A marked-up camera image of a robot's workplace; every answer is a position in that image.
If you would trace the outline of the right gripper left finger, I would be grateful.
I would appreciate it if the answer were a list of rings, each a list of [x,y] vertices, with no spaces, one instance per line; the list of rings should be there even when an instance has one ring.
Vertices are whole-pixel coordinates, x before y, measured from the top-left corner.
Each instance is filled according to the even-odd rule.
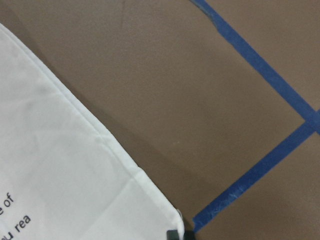
[[[166,232],[167,240],[179,240],[179,233],[177,230],[168,230]]]

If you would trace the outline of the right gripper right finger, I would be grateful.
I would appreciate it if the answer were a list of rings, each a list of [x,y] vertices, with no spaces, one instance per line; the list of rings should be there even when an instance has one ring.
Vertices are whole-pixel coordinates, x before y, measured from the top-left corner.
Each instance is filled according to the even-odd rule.
[[[195,233],[193,230],[185,230],[183,234],[183,240],[196,240]]]

